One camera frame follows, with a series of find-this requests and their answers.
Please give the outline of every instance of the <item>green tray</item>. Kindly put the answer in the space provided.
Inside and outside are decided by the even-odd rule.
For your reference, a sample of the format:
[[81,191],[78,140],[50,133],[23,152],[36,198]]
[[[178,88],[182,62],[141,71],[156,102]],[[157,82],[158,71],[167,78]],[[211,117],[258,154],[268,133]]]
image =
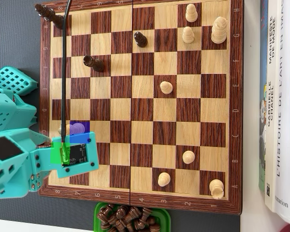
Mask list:
[[[100,202],[95,207],[93,216],[93,231],[94,232],[106,232],[108,230],[101,229],[101,221],[97,218],[101,207],[108,205],[108,203]],[[115,204],[114,209],[118,209],[121,205]],[[171,232],[171,217],[165,209],[150,208],[153,212],[151,216],[156,218],[156,222],[160,225],[160,232]]]

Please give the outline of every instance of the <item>dark chess piece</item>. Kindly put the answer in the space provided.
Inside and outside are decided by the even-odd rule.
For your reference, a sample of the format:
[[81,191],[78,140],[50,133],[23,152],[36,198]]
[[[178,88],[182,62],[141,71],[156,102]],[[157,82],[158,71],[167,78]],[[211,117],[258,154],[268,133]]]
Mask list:
[[54,25],[62,29],[63,27],[63,16],[56,15],[55,11],[48,6],[35,4],[35,10],[39,13],[40,17],[44,17],[47,22],[53,22]]
[[139,47],[145,47],[147,45],[147,38],[139,31],[134,34],[134,39]]
[[86,55],[84,57],[84,64],[87,67],[93,68],[94,71],[96,72],[102,72],[104,70],[104,63],[100,59],[95,59],[91,56]]

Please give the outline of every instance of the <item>black cable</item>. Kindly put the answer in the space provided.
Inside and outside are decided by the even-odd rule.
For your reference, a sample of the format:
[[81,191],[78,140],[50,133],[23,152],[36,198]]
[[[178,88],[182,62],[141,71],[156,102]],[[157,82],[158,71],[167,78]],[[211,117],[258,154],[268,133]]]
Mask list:
[[62,92],[61,92],[61,142],[66,138],[66,70],[67,70],[67,20],[72,0],[69,0],[63,18],[62,26]]

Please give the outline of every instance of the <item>chessboard border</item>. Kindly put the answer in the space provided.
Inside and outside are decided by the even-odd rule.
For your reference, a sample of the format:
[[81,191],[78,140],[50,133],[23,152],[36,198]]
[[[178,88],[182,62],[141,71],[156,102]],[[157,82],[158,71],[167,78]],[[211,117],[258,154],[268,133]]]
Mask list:
[[[129,4],[171,2],[178,0],[75,0],[71,11]],[[63,12],[66,1],[46,2],[55,12]],[[185,209],[225,214],[242,213],[243,176],[243,65],[244,65],[244,0],[230,0],[230,108],[229,108],[229,199],[214,200],[173,195],[158,195],[113,190],[95,190],[50,186],[48,178],[39,190],[42,196],[104,201],[135,206]],[[41,82],[40,82],[40,133],[49,135],[50,105],[50,31],[49,23],[41,18]]]

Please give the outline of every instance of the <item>wooden chessboard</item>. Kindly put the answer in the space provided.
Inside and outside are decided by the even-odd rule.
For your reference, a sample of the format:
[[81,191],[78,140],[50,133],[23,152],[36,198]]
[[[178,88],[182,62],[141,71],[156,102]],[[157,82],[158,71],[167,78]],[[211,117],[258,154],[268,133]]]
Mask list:
[[[198,19],[185,19],[194,3]],[[66,1],[46,3],[63,14]],[[211,41],[214,20],[227,40]],[[243,0],[74,1],[67,28],[67,123],[96,133],[99,169],[44,181],[43,196],[240,214],[243,155]],[[182,41],[192,27],[195,40]],[[145,48],[133,34],[147,37]],[[60,126],[62,32],[41,19],[40,132]],[[104,61],[103,72],[83,64]],[[173,85],[163,94],[160,83]],[[185,164],[191,150],[196,158]],[[158,185],[167,172],[171,181]],[[219,179],[224,197],[209,183]]]

